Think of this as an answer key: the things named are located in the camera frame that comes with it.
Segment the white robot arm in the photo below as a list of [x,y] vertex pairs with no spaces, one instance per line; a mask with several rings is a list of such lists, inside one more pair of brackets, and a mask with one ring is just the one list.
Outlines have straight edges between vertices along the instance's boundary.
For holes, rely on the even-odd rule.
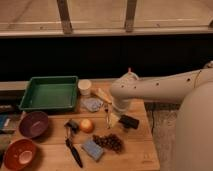
[[213,61],[145,80],[129,71],[110,93],[120,112],[133,99],[145,101],[161,171],[213,171]]

